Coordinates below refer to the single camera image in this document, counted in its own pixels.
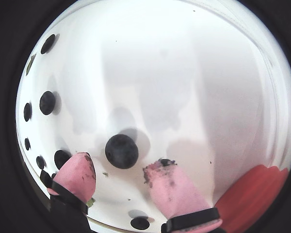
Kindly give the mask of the pink sleeved gripper finger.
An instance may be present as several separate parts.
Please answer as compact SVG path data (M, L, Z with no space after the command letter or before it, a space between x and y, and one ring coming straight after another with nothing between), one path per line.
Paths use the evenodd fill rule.
M185 171L169 159L159 159L143 168L150 197L167 222L162 233L216 233L222 225L212 207Z
M50 194L50 215L67 233L90 233L87 202L96 189L96 172L90 155L72 155L52 178L44 170L40 180Z

